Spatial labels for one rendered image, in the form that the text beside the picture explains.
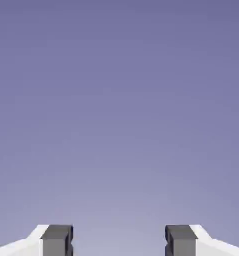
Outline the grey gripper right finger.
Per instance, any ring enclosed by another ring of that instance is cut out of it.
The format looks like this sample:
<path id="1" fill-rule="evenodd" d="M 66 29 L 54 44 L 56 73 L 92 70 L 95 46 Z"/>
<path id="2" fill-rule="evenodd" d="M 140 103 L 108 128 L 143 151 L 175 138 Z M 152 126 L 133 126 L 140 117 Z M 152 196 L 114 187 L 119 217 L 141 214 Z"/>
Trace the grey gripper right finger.
<path id="1" fill-rule="evenodd" d="M 167 225 L 165 256 L 239 256 L 239 247 L 212 238 L 200 224 Z"/>

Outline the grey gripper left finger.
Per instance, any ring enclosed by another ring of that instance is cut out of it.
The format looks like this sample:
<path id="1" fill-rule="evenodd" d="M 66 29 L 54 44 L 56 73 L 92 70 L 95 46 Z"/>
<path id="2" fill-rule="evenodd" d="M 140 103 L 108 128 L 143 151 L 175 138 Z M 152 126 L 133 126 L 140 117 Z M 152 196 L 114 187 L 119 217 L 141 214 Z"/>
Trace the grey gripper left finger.
<path id="1" fill-rule="evenodd" d="M 74 256 L 74 226 L 41 224 L 25 239 L 0 247 L 0 256 Z"/>

